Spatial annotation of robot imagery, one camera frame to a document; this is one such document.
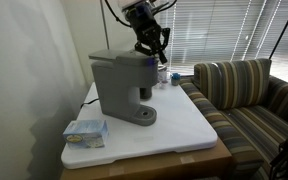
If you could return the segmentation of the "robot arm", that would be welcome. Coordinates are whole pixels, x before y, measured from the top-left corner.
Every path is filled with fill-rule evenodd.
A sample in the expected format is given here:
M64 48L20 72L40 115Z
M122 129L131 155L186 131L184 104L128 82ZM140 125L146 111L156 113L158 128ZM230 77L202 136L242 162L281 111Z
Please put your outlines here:
M165 64L164 50L168 45L170 29L157 23L155 9L146 0L118 0L118 5L136 34L135 50L148 56L157 55Z

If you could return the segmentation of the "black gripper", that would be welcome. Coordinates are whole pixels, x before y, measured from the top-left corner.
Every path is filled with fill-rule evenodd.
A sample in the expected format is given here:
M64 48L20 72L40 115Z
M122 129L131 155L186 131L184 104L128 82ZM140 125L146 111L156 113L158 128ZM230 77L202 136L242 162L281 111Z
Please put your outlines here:
M138 42L135 44L135 50L148 56L158 53L160 62L165 64L167 58L164 54L170 36L169 28L161 28L153 15L152 8L146 1L135 1L125 8L125 19L130 23L134 30ZM156 42L163 37L163 42ZM148 43L149 49L143 47L142 42Z

